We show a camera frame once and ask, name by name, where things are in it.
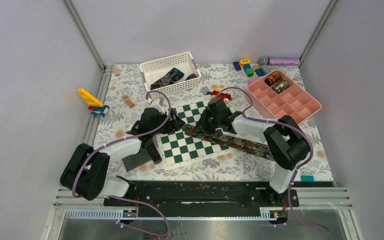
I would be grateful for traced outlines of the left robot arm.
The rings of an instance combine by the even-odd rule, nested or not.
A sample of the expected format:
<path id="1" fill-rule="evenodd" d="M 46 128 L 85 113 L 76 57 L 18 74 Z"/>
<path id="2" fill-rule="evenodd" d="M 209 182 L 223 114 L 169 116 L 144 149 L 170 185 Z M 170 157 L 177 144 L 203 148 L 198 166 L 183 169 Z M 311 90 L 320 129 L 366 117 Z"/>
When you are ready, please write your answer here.
<path id="1" fill-rule="evenodd" d="M 99 196 L 115 196 L 122 205 L 128 206 L 135 200 L 134 190 L 122 177 L 108 176 L 108 168 L 116 161 L 139 153 L 149 153 L 157 160 L 160 155 L 153 137 L 179 131 L 184 125 L 185 122 L 172 108 L 164 112 L 160 106 L 147 107 L 123 138 L 97 149 L 86 143 L 79 144 L 59 182 L 76 198 L 91 201 Z"/>

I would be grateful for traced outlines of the brown floral tie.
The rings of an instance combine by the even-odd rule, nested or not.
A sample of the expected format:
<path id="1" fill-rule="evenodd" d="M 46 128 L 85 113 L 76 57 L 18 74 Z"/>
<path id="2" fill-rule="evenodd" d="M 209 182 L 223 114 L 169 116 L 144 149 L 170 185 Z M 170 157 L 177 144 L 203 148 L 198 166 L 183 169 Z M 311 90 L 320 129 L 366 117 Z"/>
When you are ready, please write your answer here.
<path id="1" fill-rule="evenodd" d="M 265 158 L 269 161 L 275 161 L 267 144 L 225 135 L 221 132 L 210 134 L 203 131 L 194 131 L 194 126 L 190 124 L 186 124 L 185 126 L 186 128 L 183 132 L 189 137 L 197 138 L 199 140 L 207 141 L 220 146 L 234 148 L 257 157 Z"/>

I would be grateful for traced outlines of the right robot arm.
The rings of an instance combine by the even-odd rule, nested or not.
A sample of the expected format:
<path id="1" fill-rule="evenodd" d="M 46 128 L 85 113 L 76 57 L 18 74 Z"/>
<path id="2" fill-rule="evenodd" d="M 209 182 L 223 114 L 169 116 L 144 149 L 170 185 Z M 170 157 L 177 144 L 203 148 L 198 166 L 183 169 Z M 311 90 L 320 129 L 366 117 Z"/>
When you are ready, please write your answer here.
<path id="1" fill-rule="evenodd" d="M 310 140 L 291 116 L 284 115 L 278 120 L 246 117 L 241 111 L 232 112 L 218 98 L 212 99 L 195 126 L 184 132 L 276 162 L 266 193 L 273 206 L 287 199 L 286 191 L 295 179 L 299 163 L 313 154 Z"/>

